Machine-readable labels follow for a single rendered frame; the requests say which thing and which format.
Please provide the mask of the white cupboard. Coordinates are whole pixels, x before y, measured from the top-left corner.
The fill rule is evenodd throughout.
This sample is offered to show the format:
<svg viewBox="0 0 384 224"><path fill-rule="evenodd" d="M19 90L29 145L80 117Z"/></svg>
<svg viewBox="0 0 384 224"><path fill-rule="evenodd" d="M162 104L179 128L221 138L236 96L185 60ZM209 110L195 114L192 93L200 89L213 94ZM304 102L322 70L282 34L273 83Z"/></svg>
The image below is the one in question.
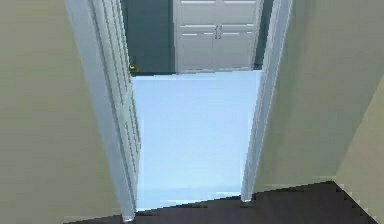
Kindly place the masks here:
<svg viewBox="0 0 384 224"><path fill-rule="evenodd" d="M264 0L173 0L178 74L250 71Z"/></svg>

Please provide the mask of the white room door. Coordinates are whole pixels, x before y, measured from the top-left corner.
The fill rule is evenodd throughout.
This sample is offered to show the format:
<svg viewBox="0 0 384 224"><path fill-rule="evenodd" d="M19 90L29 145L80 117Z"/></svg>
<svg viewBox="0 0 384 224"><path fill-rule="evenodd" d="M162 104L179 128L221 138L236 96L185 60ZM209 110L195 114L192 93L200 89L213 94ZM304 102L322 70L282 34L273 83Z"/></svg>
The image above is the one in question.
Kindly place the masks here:
<svg viewBox="0 0 384 224"><path fill-rule="evenodd" d="M120 135L128 204L136 211L141 140L121 0L90 0Z"/></svg>

